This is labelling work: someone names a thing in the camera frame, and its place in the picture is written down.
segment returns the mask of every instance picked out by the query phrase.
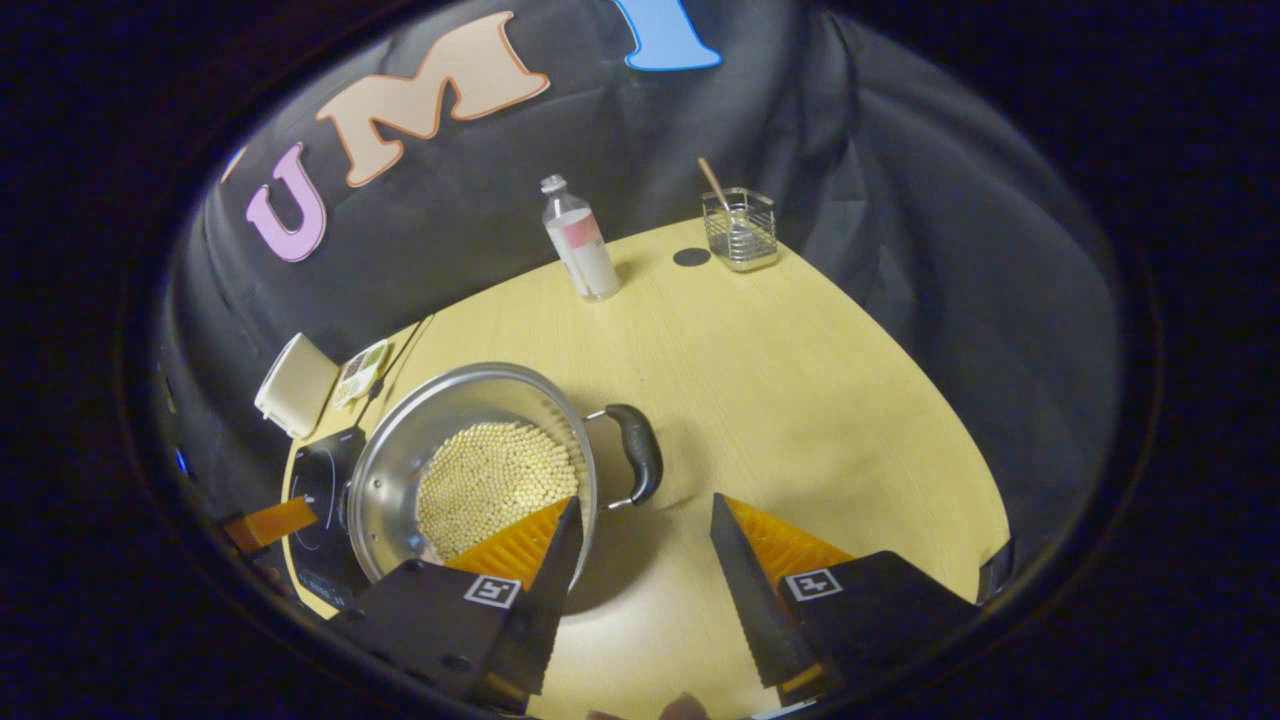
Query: blue letter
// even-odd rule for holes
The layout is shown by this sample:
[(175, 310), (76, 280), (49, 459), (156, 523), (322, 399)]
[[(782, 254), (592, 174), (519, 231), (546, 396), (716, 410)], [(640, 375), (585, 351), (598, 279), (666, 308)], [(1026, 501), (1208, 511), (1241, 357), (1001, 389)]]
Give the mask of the blue letter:
[(636, 38), (627, 65), (637, 70), (692, 70), (721, 63), (719, 54), (698, 38), (680, 0), (613, 1)]

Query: bottle label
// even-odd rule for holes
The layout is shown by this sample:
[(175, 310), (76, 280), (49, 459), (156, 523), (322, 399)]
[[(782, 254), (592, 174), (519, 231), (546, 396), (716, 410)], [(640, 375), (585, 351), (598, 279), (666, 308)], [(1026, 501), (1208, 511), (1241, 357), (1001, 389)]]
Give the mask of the bottle label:
[(573, 250), (589, 245), (596, 240), (604, 241), (600, 234), (600, 225), (595, 222), (595, 215), (588, 215), (581, 220), (564, 225), (564, 240)]

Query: white container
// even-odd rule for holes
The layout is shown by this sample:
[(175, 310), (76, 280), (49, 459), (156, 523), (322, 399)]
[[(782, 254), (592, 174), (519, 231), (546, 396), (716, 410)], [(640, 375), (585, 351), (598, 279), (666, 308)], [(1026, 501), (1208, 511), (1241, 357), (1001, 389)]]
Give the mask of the white container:
[(559, 176), (543, 179), (543, 224), (577, 293), (590, 301), (604, 300), (618, 291), (618, 274), (591, 206), (570, 195), (567, 187)]
[(298, 333), (268, 370), (253, 406), (289, 437), (305, 438), (316, 429), (324, 401), (337, 378), (338, 364)]

